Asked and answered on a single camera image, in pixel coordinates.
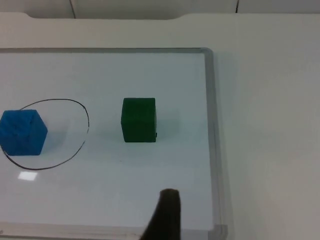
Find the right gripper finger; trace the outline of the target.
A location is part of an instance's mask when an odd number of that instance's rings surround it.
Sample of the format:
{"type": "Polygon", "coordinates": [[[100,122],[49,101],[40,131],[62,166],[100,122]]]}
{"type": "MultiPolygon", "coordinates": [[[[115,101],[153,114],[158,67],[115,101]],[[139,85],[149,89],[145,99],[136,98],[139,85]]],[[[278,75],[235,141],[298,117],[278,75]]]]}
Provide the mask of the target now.
{"type": "Polygon", "coordinates": [[[181,199],[176,189],[163,189],[142,240],[181,239],[181,199]]]}

